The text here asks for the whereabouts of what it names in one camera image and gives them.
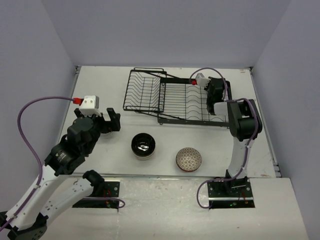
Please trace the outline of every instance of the purple cable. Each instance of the purple cable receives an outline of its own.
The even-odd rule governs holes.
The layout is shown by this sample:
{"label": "purple cable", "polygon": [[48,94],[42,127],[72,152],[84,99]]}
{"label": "purple cable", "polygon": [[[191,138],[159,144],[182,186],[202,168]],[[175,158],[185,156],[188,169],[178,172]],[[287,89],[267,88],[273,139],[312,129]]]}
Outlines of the purple cable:
{"label": "purple cable", "polygon": [[[34,148],[31,146],[31,144],[29,143],[29,141],[27,140],[24,131],[22,130],[21,127],[21,116],[22,113],[26,110],[27,107],[29,107],[30,105],[36,103],[36,102],[40,102],[42,100],[47,100],[47,99],[62,99],[62,100],[69,100],[69,101],[74,101],[73,98],[70,97],[65,97],[65,96],[45,96],[45,97],[40,97],[37,98],[35,100],[32,100],[30,102],[28,102],[26,105],[23,106],[23,108],[20,110],[19,114],[18,114],[18,118],[17,118],[17,125],[18,125],[18,130],[19,133],[23,139],[23,141],[25,142],[25,144],[27,145],[27,147],[31,150],[32,154],[34,155],[37,163],[38,163],[38,168],[39,168],[39,176],[38,179],[36,181],[36,185],[38,186],[41,182],[41,178],[43,175],[43,170],[42,170],[42,163],[41,160],[38,156],[38,154],[36,153],[36,151],[34,150]],[[6,228],[6,226],[8,226],[13,220],[14,218],[21,212],[21,210],[26,206],[26,204],[29,202],[29,200],[31,199],[31,197],[34,195],[35,191],[37,190],[37,188],[32,189],[32,191],[30,192],[30,194],[26,197],[26,199],[24,200],[24,202],[21,204],[21,206],[15,211],[15,213],[13,214],[14,217],[10,218],[2,227],[0,227],[0,232]]]}
{"label": "purple cable", "polygon": [[194,71],[194,72],[191,74],[191,76],[189,77],[189,82],[191,81],[191,78],[193,77],[193,75],[195,75],[197,72],[200,72],[200,71],[206,70],[206,69],[215,71],[215,72],[218,73],[219,76],[222,78],[223,84],[224,84],[223,99],[226,100],[226,96],[227,96],[227,92],[228,92],[228,85],[227,85],[226,79],[224,78],[224,76],[222,76],[222,74],[221,74],[218,70],[216,70],[216,69],[214,69],[214,68],[212,68],[212,67],[203,67],[203,68],[198,69],[197,71]]}
{"label": "purple cable", "polygon": [[[255,109],[254,109],[254,106],[251,104],[251,102],[247,99],[247,98],[239,98],[237,100],[226,100],[226,102],[228,103],[235,103],[235,102],[239,102],[239,101],[245,101],[248,103],[249,105],[249,108],[250,108],[250,111],[252,113],[252,116],[254,118],[254,124],[255,124],[255,128],[254,128],[254,132],[252,134],[252,136],[249,138],[248,142],[246,143],[246,146],[249,146],[250,142],[253,140],[253,138],[255,137],[255,135],[257,134],[258,132],[258,128],[259,128],[259,122],[258,122],[258,117],[257,117],[257,114],[255,112]],[[211,182],[230,182],[232,180],[235,180],[241,173],[242,173],[242,170],[243,168],[246,166],[247,164],[247,161],[248,161],[248,153],[249,153],[249,148],[245,148],[245,152],[244,152],[244,160],[243,160],[243,164],[239,170],[239,172],[234,175],[233,177],[231,178],[214,178],[214,179],[208,179],[206,181],[204,181],[203,183],[200,184],[200,186],[198,187],[197,191],[196,191],[196,201],[198,203],[198,205],[203,208],[203,209],[210,209],[211,208],[211,205],[209,206],[203,206],[201,205],[200,201],[199,201],[199,192],[200,192],[200,189],[203,185],[207,184],[207,183],[211,183]]]}
{"label": "purple cable", "polygon": [[122,203],[122,205],[118,207],[119,209],[122,209],[126,205],[125,201],[123,201],[120,198],[116,198],[116,197],[93,197],[93,196],[87,196],[87,197],[84,197],[83,200],[89,200],[89,201],[108,201],[108,200],[110,200],[110,201],[118,201],[118,202]]}

